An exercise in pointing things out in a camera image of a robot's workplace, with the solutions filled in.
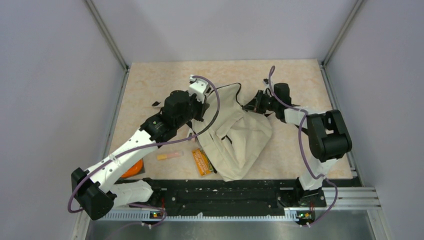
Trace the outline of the cream canvas backpack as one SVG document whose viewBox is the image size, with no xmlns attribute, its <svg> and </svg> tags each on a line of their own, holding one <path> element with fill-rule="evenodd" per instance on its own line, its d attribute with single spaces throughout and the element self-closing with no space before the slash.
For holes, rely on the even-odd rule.
<svg viewBox="0 0 424 240">
<path fill-rule="evenodd" d="M 242 85 L 233 83 L 211 93 L 203 121 L 192 121 L 192 130 L 209 161 L 224 181 L 241 180 L 272 137 L 270 121 L 262 114 L 243 110 L 238 100 Z"/>
</svg>

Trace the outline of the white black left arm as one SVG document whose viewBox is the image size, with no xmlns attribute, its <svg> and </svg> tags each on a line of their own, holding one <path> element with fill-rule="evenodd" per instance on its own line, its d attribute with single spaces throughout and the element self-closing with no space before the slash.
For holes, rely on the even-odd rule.
<svg viewBox="0 0 424 240">
<path fill-rule="evenodd" d="M 161 194 L 148 184 L 119 187 L 116 181 L 148 154 L 163 145 L 174 144 L 173 138 L 183 125 L 192 120 L 202 121 L 208 108 L 208 93 L 208 90 L 172 91 L 159 112 L 147 118 L 113 153 L 87 169 L 78 167 L 71 173 L 71 200 L 76 200 L 91 220 L 101 219 L 119 203 L 128 204 L 132 190 L 141 193 L 137 201 L 156 206 Z"/>
</svg>

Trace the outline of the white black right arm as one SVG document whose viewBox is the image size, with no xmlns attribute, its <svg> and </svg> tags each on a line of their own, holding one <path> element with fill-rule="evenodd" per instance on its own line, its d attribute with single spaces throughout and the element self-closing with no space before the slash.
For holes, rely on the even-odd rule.
<svg viewBox="0 0 424 240">
<path fill-rule="evenodd" d="M 287 83 L 267 84 L 243 110 L 264 115 L 273 112 L 283 123 L 298 128 L 300 154 L 306 172 L 293 188 L 293 203 L 308 206 L 321 198 L 323 182 L 336 162 L 352 150 L 352 140 L 339 110 L 318 113 L 292 103 Z"/>
</svg>

